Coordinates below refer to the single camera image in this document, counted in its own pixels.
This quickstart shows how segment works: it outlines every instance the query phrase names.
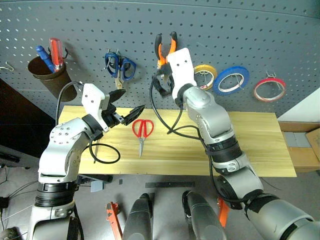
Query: wooden table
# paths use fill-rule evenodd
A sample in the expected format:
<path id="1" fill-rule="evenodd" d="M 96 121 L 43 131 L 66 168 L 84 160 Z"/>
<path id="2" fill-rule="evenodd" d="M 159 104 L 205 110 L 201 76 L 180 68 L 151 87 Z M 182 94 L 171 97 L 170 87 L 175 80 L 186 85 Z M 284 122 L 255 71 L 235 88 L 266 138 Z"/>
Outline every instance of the wooden table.
<path id="1" fill-rule="evenodd" d="M 117 113 L 127 115 L 131 108 L 117 108 Z M 159 110 L 172 126 L 178 110 Z M 86 115 L 82 106 L 65 106 L 59 122 L 66 122 Z M 296 177 L 296 172 L 287 150 L 274 113 L 229 112 L 236 137 L 260 177 Z M 144 141 L 142 157 L 139 158 L 139 141 L 132 132 L 132 125 L 117 125 L 106 133 L 100 143 L 116 147 L 121 159 L 115 164 L 94 161 L 88 150 L 81 157 L 80 174 L 156 174 L 156 175 L 209 175 L 209 160 L 200 141 L 167 135 L 152 109 L 145 109 L 140 119 L 154 122 L 153 133 Z M 195 125 L 183 112 L 179 126 Z M 180 131 L 196 136 L 193 128 Z M 97 157 L 112 161 L 117 154 L 110 148 L 99 146 Z"/>

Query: red scissor handle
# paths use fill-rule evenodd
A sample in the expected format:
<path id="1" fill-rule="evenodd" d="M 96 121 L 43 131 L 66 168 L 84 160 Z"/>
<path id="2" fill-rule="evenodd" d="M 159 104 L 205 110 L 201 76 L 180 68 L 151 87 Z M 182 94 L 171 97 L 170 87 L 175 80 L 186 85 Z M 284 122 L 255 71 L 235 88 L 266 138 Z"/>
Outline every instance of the red scissor handle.
<path id="1" fill-rule="evenodd" d="M 151 124 L 151 131 L 150 131 L 148 134 L 147 134 L 147 123 L 150 123 L 150 124 Z M 150 134 L 153 132 L 154 127 L 155 127 L 155 125 L 154 125 L 154 123 L 153 123 L 151 120 L 149 120 L 149 119 L 144 120 L 144 121 L 143 121 L 143 128 L 144 128 L 143 136 L 144 136 L 145 138 L 149 137 Z"/>
<path id="2" fill-rule="evenodd" d="M 135 129 L 135 126 L 137 123 L 140 122 L 140 126 L 139 126 L 139 130 L 138 130 L 138 133 L 136 132 L 136 129 Z M 151 124 L 151 131 L 149 133 L 147 133 L 147 123 L 150 123 Z M 134 133 L 134 135 L 136 135 L 138 138 L 141 138 L 142 136 L 142 129 L 143 129 L 143 137 L 147 138 L 148 136 L 150 136 L 150 134 L 153 132 L 154 130 L 154 123 L 149 120 L 149 119 L 138 119 L 138 120 L 135 120 L 132 124 L 132 131 Z"/>

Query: orange plier handle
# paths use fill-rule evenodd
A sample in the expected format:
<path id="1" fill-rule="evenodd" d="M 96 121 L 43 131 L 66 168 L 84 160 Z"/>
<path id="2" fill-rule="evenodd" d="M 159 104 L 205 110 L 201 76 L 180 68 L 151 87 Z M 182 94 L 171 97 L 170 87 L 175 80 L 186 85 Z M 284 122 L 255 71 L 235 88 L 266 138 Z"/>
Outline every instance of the orange plier handle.
<path id="1" fill-rule="evenodd" d="M 171 36 L 171 47 L 168 54 L 175 52 L 178 44 L 177 33 L 173 31 L 170 33 L 170 36 Z M 158 58 L 158 68 L 168 63 L 167 57 L 164 57 L 162 55 L 161 48 L 162 48 L 162 35 L 160 33 L 155 37 L 155 42 L 154 42 L 154 52 L 156 57 Z"/>

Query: pegboard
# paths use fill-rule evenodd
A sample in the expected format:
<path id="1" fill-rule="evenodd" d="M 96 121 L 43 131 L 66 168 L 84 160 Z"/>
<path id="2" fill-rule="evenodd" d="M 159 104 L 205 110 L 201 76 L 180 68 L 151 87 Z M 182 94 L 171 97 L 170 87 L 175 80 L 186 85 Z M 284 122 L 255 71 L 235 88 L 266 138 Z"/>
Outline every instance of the pegboard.
<path id="1" fill-rule="evenodd" d="M 319 87 L 320 4 L 316 0 L 166 0 L 154 1 L 7 1 L 0 3 L 0 66 L 8 61 L 14 72 L 0 78 L 50 116 L 56 99 L 27 70 L 37 56 L 35 46 L 47 47 L 49 37 L 62 40 L 69 51 L 67 71 L 73 81 L 94 83 L 102 91 L 115 89 L 104 69 L 107 48 L 119 49 L 136 62 L 134 79 L 115 105 L 151 108 L 149 87 L 156 71 L 154 40 L 163 33 L 169 47 L 171 31 L 178 48 L 188 47 L 193 65 L 209 64 L 218 72 L 246 67 L 249 83 L 237 93 L 215 96 L 228 111 L 276 112 L 280 116 Z M 287 84 L 286 95 L 264 103 L 253 97 L 256 83 L 275 72 Z M 276 94 L 276 86 L 261 89 Z M 171 97 L 154 94 L 158 108 L 176 109 Z M 81 105 L 81 96 L 68 105 Z"/>

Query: tool holder cup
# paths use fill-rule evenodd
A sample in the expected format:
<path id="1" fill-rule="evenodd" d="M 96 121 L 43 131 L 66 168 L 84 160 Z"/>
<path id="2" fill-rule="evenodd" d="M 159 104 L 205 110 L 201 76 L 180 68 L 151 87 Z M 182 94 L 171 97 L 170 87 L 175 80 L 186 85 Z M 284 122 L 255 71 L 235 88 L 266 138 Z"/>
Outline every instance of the tool holder cup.
<path id="1" fill-rule="evenodd" d="M 64 63 L 59 71 L 51 72 L 44 61 L 38 56 L 32 59 L 28 64 L 28 70 L 32 75 L 39 79 L 40 82 L 58 99 L 61 89 L 71 82 Z M 63 93 L 62 102 L 69 102 L 75 99 L 77 91 L 75 87 L 69 86 Z"/>

